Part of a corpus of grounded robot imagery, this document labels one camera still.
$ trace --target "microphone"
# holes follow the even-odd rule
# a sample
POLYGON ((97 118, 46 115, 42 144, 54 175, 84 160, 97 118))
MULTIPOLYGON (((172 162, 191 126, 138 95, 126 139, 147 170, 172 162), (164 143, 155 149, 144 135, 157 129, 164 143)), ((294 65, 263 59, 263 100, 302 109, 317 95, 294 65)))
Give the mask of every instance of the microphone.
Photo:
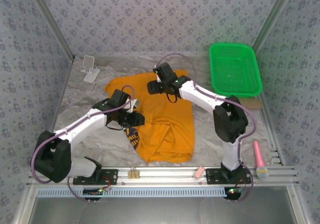
POLYGON ((264 160, 262 158, 262 155, 261 155, 261 151, 260 151, 260 146, 259 146, 259 143, 257 141, 254 141, 253 142, 253 146, 254 146, 254 150, 255 150, 255 159, 256 159, 256 174, 257 176, 260 178, 260 179, 266 179, 269 177, 269 171, 268 169, 265 167, 265 164, 264 164, 264 160))

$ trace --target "white crumpled sheet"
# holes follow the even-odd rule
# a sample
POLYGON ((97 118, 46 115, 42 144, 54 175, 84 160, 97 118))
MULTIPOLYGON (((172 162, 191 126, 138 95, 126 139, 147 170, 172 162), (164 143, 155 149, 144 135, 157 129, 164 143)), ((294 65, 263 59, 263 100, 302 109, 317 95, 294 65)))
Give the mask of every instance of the white crumpled sheet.
MULTIPOLYGON (((59 110, 55 130, 66 127, 82 117, 98 101, 108 97, 104 86, 112 79, 120 76, 134 75, 152 71, 156 61, 162 56, 122 56, 96 58, 95 68, 101 71, 93 84, 83 81, 85 73, 81 72, 82 60, 76 58, 70 73, 68 84, 59 110)), ((197 70, 197 83, 212 91, 210 67, 207 57, 193 56, 191 58, 197 70)), ((166 59, 173 69, 187 69, 189 76, 194 78, 193 70, 188 62, 181 57, 166 59)), ((243 140, 241 156, 245 164, 255 165, 253 141, 260 143, 260 148, 266 164, 271 163, 271 153, 261 121, 259 111, 253 111, 257 118, 255 134, 243 140)), ((112 131, 102 128, 85 138, 72 153, 74 157, 88 156, 100 162, 103 166, 219 166, 223 157, 223 142, 215 133, 213 116, 204 109, 193 104, 195 124, 195 149, 192 160, 184 163, 151 162, 142 160, 122 131, 112 131)), ((248 117, 247 131, 252 129, 252 121, 248 117)))

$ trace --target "patterned wallpaper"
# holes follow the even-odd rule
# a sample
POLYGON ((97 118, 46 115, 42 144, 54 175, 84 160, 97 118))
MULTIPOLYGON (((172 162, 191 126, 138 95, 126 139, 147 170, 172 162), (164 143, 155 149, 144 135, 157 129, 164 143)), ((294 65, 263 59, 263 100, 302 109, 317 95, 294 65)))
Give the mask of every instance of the patterned wallpaper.
POLYGON ((33 0, 0 0, 0 223, 11 223, 68 60, 33 0))
POLYGON ((320 0, 289 0, 258 63, 287 164, 320 223, 320 0))
POLYGON ((275 0, 45 0, 75 55, 252 45, 275 0))

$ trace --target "green plastic basket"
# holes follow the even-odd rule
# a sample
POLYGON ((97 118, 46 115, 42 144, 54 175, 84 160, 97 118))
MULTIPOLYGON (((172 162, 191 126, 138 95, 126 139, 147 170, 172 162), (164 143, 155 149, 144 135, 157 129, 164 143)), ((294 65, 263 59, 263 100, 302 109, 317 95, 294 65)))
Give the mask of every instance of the green plastic basket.
POLYGON ((216 43, 210 46, 211 82, 219 95, 257 96, 262 82, 254 50, 245 44, 216 43))

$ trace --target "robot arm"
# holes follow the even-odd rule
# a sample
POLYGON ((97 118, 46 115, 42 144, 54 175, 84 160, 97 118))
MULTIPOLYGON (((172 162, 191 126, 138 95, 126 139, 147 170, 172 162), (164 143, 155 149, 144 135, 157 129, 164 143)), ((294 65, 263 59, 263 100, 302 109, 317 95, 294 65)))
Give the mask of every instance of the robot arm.
POLYGON ((157 80, 147 84, 150 94, 166 93, 177 98, 189 100, 213 114, 214 128, 221 140, 223 140, 223 160, 221 168, 231 176, 240 167, 237 153, 237 139, 246 131, 248 119, 243 109, 231 105, 223 100, 231 100, 237 103, 235 96, 226 98, 214 94, 198 85, 186 76, 177 77, 168 63, 155 67, 157 80))
POLYGON ((37 152, 34 169, 56 183, 69 176, 91 177, 94 182, 100 176, 101 165, 87 157, 73 158, 72 151, 89 134, 107 126, 111 121, 118 122, 123 128, 143 125, 143 115, 133 111, 138 104, 138 100, 130 100, 128 94, 115 90, 110 99, 96 103, 86 115, 66 128, 55 133, 44 131, 38 138, 35 151, 49 138, 56 138, 37 152), (122 105, 125 106, 105 113, 122 105))

